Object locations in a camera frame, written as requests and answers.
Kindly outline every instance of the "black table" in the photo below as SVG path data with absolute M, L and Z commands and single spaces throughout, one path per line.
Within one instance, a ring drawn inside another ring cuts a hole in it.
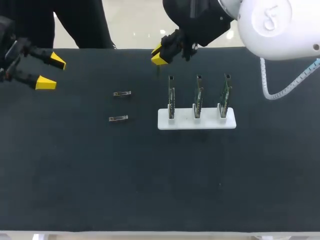
M 65 72 L 24 62 L 56 91 L 0 84 L 0 230 L 320 232 L 320 71 L 268 101 L 244 48 L 200 49 L 159 77 L 150 50 L 57 53 Z M 311 62 L 267 62 L 270 92 Z M 225 73 L 236 129 L 158 130 L 169 74 L 188 108 L 196 74 L 214 107 Z M 130 121 L 108 122 L 120 115 Z

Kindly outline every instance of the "white stand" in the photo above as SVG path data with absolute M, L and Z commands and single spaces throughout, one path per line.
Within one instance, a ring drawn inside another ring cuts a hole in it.
M 217 107 L 202 108 L 200 118 L 195 118 L 195 104 L 192 108 L 176 108 L 174 119 L 169 119 L 168 108 L 158 111 L 159 130 L 201 130 L 201 129 L 235 129 L 237 127 L 235 113 L 228 109 L 226 118 L 221 118 L 219 104 Z

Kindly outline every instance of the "cable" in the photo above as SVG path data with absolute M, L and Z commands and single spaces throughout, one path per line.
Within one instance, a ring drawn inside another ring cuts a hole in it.
M 320 58 L 310 65 L 303 73 L 301 73 L 289 86 L 276 94 L 269 94 L 268 83 L 267 83 L 267 71 L 265 59 L 260 58 L 261 64 L 261 77 L 262 77 L 262 90 L 266 99 L 278 100 L 288 95 L 293 89 L 295 89 L 300 83 L 302 83 L 307 77 L 309 77 L 314 71 L 320 67 Z

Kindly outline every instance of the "person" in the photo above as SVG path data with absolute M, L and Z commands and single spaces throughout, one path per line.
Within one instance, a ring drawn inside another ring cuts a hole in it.
M 55 18 L 81 49 L 114 49 L 102 0 L 0 0 L 11 2 L 17 37 L 29 38 L 39 48 L 51 49 Z

